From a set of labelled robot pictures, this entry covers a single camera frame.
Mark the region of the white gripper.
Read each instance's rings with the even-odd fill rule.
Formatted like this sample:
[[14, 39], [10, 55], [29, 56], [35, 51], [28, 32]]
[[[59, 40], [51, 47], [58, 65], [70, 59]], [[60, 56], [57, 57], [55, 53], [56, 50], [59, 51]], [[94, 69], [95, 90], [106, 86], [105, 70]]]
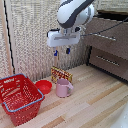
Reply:
[[[54, 56], [58, 56], [59, 52], [57, 46], [72, 45], [77, 44], [80, 40], [80, 32], [71, 32], [67, 29], [64, 32], [61, 32], [60, 29], [51, 29], [47, 32], [47, 45], [49, 47], [54, 47], [53, 52]], [[66, 48], [66, 54], [70, 54], [71, 48]]]

